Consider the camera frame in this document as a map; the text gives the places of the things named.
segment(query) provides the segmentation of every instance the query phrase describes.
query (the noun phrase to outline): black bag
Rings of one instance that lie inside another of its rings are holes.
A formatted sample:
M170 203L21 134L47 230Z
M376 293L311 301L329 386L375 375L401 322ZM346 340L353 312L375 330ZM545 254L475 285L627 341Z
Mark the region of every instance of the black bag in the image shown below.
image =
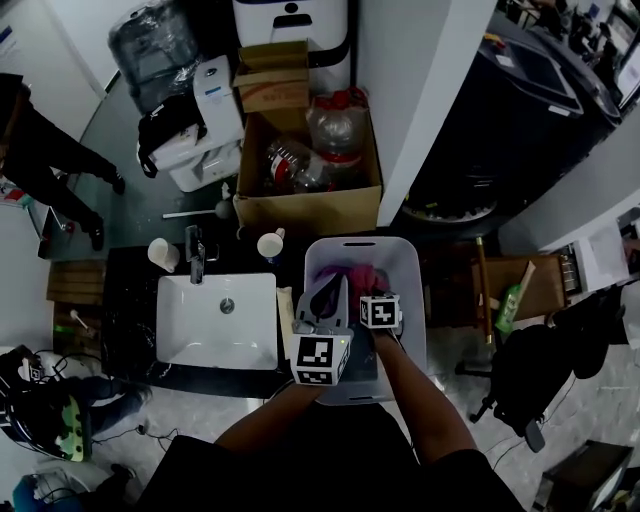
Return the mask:
M158 168L151 160L151 153L177 133L194 124L200 128L198 132L198 138L200 138L204 134L202 128L205 124L192 94L171 96L140 120L138 158L147 177L155 178L158 174Z

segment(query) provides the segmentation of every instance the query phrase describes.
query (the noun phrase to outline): office chair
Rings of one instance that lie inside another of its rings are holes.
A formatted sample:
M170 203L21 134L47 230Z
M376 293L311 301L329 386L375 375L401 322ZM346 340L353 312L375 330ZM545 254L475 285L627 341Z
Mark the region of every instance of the office chair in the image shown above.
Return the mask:
M571 375L572 366L568 343L558 331L534 325L515 331L498 346L490 372L467 370L464 361L455 372L491 379L489 395L482 399L478 413L469 418L472 423L496 404L494 416L524 437L537 453L545 444L538 423Z
M489 395L469 417L471 422L495 405L493 415L539 452L545 442L538 423L571 373L588 379L602 368L624 315L620 295L621 288L614 286L556 313L554 327L534 325L514 331L504 342L496 336L491 371L468 370L464 361L458 363L457 375L491 379Z

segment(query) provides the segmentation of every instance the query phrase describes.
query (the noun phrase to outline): black device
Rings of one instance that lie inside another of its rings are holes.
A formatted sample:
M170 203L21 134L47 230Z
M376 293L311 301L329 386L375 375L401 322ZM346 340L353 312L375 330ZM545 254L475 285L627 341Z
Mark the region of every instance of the black device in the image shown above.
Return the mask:
M546 47L494 14L402 214L453 224L519 213L562 175L583 115Z
M633 448L629 446L587 441L542 474L531 509L603 510L599 507L615 495L632 454Z

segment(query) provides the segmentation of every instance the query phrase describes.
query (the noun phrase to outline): paper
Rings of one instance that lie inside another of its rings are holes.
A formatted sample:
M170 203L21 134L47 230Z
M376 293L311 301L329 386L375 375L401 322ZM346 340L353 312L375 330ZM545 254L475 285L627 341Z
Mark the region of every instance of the paper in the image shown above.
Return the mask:
M7 25L0 32L0 72L22 75L21 50L15 32Z
M591 235L589 243L601 274L619 276L628 272L622 237L617 226L606 227Z
M555 105L549 105L549 112L553 112L554 114L560 114L561 116L569 117L569 111L560 107L556 107Z
M496 55L496 59L498 59L498 62L501 66L505 66L507 68L515 67L510 57L505 57L504 55Z

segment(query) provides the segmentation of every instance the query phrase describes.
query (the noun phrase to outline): cardboard box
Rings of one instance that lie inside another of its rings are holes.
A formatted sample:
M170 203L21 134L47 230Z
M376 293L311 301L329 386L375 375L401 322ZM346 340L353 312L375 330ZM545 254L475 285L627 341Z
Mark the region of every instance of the cardboard box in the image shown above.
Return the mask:
M240 48L233 86L245 112L309 105L309 58L306 41Z
M245 130L238 187L233 199L240 223L257 232L285 228L294 235L340 235L376 228L382 187L373 128L368 123L362 171L369 186L337 192L264 197L266 150L287 133L310 146L304 109L250 114Z

